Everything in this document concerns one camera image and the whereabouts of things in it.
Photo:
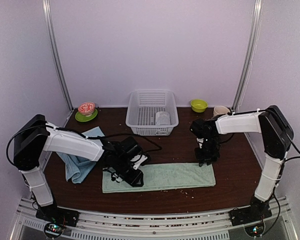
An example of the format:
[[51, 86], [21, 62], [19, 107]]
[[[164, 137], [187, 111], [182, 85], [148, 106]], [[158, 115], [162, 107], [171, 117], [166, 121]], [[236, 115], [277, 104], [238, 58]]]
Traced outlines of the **green panda towel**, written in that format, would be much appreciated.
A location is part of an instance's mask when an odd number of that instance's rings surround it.
[[111, 173], [102, 175], [102, 192], [134, 193], [167, 191], [188, 188], [213, 187], [216, 185], [212, 165], [199, 166], [197, 163], [159, 163], [144, 165], [143, 186], [132, 187], [123, 180], [112, 180]]

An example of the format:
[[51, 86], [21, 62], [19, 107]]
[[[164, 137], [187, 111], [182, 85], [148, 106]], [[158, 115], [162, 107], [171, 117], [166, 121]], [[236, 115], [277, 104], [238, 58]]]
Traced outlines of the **light blue towel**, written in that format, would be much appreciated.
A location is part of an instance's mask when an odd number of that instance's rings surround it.
[[83, 133], [83, 137], [73, 132], [63, 133], [67, 138], [65, 146], [67, 150], [57, 151], [56, 153], [65, 163], [65, 179], [71, 180], [74, 184], [84, 181], [90, 171], [96, 165], [96, 161], [82, 157], [86, 151], [96, 152], [95, 146], [102, 148], [103, 144], [99, 139], [91, 140], [86, 137], [103, 137], [104, 134], [99, 127], [92, 128]]

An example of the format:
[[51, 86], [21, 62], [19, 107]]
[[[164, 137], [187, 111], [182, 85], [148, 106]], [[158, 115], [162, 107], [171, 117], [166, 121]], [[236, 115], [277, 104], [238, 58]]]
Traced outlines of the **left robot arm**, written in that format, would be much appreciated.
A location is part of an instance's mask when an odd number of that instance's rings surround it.
[[109, 136], [86, 136], [73, 129], [57, 127], [47, 122], [44, 115], [37, 114], [8, 143], [13, 144], [13, 158], [8, 159], [9, 163], [23, 174], [38, 209], [51, 222], [59, 221], [62, 211], [40, 169], [39, 158], [43, 151], [74, 155], [90, 162], [103, 161], [131, 187], [144, 185], [144, 174], [139, 166], [148, 157], [131, 134], [123, 141], [110, 141]]

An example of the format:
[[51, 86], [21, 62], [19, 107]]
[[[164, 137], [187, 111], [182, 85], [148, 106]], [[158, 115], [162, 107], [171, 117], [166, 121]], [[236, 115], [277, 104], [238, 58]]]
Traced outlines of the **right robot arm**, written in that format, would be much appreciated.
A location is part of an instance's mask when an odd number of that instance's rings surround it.
[[220, 158], [221, 135], [255, 134], [261, 137], [264, 164], [258, 185], [246, 210], [249, 220], [258, 220], [265, 212], [275, 188], [281, 181], [290, 148], [297, 149], [294, 131], [277, 105], [246, 112], [219, 114], [211, 119], [196, 119], [189, 127], [198, 146], [195, 157], [200, 166], [210, 165]]

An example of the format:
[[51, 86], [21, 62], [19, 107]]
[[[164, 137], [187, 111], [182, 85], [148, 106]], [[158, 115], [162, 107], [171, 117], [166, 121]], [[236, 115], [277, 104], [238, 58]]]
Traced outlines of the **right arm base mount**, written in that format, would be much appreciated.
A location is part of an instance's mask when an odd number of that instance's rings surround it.
[[261, 215], [253, 215], [251, 207], [235, 207], [229, 212], [231, 225], [244, 226], [245, 233], [252, 238], [261, 237], [266, 232], [265, 219], [272, 216], [271, 210], [267, 209]]

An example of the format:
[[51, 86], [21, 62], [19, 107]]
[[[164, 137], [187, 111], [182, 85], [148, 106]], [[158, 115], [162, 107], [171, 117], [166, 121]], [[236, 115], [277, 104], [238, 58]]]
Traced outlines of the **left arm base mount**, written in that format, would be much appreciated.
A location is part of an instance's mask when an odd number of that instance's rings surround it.
[[64, 233], [67, 227], [77, 226], [79, 215], [78, 211], [59, 208], [56, 217], [47, 217], [40, 210], [36, 211], [35, 217], [47, 221], [43, 227], [43, 233], [50, 239], [56, 239]]

